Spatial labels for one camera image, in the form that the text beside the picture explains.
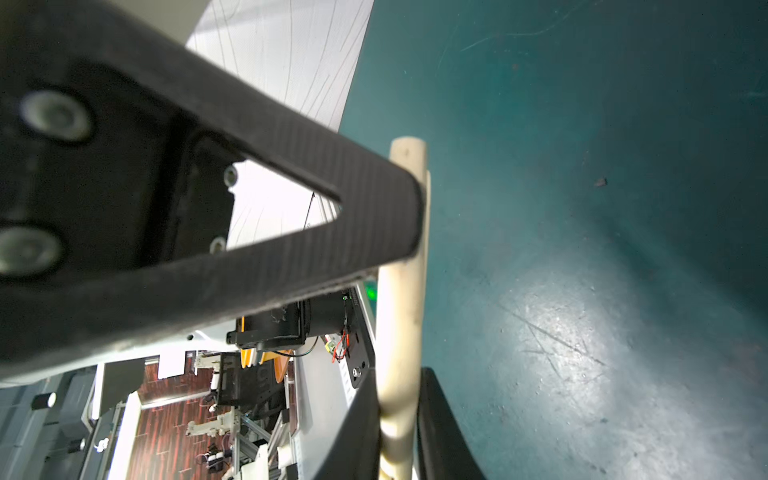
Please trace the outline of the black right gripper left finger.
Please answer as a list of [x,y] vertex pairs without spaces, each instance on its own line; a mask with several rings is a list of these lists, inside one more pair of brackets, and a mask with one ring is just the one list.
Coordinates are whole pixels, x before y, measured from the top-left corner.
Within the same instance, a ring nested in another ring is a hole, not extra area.
[[378,479],[380,444],[376,374],[370,371],[358,389],[315,479]]

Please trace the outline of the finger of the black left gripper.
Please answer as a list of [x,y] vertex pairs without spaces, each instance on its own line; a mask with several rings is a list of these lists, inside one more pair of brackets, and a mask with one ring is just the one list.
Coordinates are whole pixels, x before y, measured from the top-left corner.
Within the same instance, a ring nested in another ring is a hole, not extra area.
[[[228,167],[337,201],[215,253]],[[394,163],[103,1],[1,5],[1,378],[33,382],[411,257],[426,195]]]

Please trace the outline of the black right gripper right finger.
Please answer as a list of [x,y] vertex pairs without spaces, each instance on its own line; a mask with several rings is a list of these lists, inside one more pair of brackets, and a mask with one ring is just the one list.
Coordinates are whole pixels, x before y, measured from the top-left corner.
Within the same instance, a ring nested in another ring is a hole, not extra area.
[[431,368],[421,369],[417,410],[420,479],[485,479]]

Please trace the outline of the cream kitchen scissors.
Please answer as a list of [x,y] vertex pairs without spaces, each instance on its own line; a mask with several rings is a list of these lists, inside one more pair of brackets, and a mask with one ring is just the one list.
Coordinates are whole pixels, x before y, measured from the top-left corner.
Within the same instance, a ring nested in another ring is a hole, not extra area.
[[376,310],[376,387],[380,407],[380,479],[410,479],[420,391],[427,282],[431,177],[427,144],[395,139],[390,160],[409,171],[425,193],[422,236],[415,256],[379,269]]

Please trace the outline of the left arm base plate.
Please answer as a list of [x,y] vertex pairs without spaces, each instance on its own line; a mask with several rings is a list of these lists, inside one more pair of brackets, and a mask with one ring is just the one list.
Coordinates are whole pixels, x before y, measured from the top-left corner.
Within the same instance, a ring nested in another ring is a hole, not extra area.
[[351,288],[348,297],[346,304],[349,346],[345,361],[351,386],[358,389],[368,374],[375,369],[375,347],[371,323],[373,313],[360,286]]

